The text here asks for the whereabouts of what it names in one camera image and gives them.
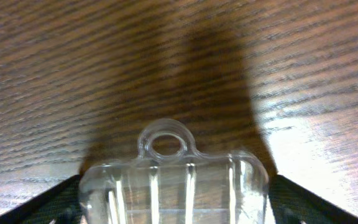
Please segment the clear case of screwdrivers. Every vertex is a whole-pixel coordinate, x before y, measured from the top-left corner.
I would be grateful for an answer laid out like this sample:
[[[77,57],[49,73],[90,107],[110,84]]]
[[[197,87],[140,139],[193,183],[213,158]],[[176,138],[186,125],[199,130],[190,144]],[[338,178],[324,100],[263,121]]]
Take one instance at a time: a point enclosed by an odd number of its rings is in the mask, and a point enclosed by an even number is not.
[[[269,177],[245,149],[197,150],[190,130],[158,119],[137,140],[138,156],[90,167],[79,184],[88,223],[263,223]]]

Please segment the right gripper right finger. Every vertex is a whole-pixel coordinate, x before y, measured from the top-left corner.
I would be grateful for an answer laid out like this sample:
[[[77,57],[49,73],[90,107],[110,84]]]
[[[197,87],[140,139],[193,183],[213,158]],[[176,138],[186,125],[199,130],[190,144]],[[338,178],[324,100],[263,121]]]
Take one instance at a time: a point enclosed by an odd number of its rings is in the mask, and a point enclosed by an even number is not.
[[[278,224],[358,223],[358,217],[282,175],[277,175],[271,180],[268,197]]]

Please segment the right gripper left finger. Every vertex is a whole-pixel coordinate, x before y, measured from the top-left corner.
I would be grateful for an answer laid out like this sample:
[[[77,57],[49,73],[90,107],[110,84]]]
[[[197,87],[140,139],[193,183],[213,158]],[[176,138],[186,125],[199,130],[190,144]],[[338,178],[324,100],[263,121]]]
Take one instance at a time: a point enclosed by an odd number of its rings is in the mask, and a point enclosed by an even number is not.
[[[81,175],[74,175],[0,215],[0,223],[80,223],[83,215],[78,199],[80,179]]]

